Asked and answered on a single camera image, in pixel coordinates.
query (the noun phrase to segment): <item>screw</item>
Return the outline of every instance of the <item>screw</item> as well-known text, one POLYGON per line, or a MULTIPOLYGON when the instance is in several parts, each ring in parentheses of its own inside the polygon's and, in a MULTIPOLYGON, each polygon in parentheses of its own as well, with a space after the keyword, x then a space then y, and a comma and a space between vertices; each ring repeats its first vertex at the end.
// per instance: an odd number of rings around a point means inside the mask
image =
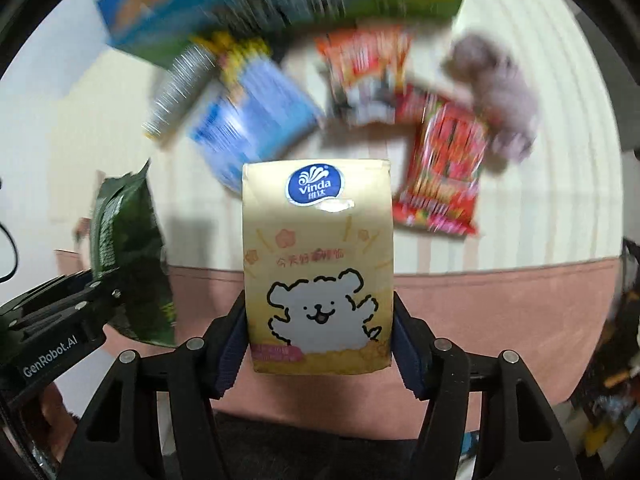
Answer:
POLYGON ((520 356, 513 350, 505 350, 502 352, 502 358, 511 364, 517 363, 520 360, 520 356))
POLYGON ((451 350, 451 347, 453 346, 451 341, 449 341, 448 339, 444 339, 443 337, 436 339, 436 341, 433 342, 433 345, 438 350, 442 350, 443 352, 451 350))
POLYGON ((122 354, 120 354, 120 362, 123 364, 128 364, 136 358, 136 353, 133 350, 125 350, 122 354))
POLYGON ((204 339, 201 337, 192 337, 187 341, 189 350, 200 350, 204 346, 204 339))

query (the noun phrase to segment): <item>blue gripper pad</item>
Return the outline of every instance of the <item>blue gripper pad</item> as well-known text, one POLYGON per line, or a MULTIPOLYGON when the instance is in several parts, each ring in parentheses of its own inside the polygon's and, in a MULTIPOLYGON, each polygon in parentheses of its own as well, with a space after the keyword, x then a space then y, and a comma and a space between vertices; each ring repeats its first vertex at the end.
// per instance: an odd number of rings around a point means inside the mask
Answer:
POLYGON ((243 310, 242 315, 236 320, 236 324, 220 355, 218 377, 216 378, 216 390, 220 393, 220 396, 236 382, 238 370, 242 364, 248 344, 249 335, 246 330, 246 314, 243 310))
POLYGON ((394 322, 391 331, 391 351, 402 382, 417 399, 426 398, 424 375, 431 365, 430 340, 433 333, 427 324, 409 316, 399 296, 394 293, 394 322))

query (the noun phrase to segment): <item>vinda logo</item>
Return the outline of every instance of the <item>vinda logo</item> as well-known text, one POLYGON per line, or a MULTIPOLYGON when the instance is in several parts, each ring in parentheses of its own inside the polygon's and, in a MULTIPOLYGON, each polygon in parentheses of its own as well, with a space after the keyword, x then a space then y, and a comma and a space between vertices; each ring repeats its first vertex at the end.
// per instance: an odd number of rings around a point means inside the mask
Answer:
POLYGON ((342 192, 344 177, 329 164, 313 164, 294 171, 287 181, 287 198, 293 205, 313 205, 342 192))

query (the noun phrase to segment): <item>yellow packaging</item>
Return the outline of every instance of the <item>yellow packaging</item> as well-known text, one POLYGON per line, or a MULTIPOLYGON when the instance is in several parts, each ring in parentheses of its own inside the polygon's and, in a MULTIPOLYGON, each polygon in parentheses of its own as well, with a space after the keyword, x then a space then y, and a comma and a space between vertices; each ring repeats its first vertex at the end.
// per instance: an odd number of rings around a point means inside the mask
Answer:
POLYGON ((390 365, 388 161, 245 164, 242 240, 257 372, 363 374, 390 365))

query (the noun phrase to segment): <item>pink cushion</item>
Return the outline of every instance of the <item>pink cushion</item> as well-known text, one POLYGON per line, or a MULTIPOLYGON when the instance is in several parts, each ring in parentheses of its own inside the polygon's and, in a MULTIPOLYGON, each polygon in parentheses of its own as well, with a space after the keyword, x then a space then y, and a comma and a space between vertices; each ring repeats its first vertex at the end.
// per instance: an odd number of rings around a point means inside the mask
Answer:
MULTIPOLYGON (((228 312, 242 290, 242 274, 171 268, 178 310, 177 337, 202 335, 228 312)), ((441 276, 396 276, 396 290, 413 316, 436 336, 468 352, 495 356, 513 349, 523 357, 551 404, 571 394, 596 345, 609 310, 617 259, 543 269, 441 276)), ((107 328, 114 355, 135 344, 107 328)), ((246 356, 236 386, 218 410, 368 438, 415 438, 426 404, 404 389, 395 366, 363 376, 268 376, 246 356)), ((479 394, 472 394, 467 429, 478 428, 479 394)))

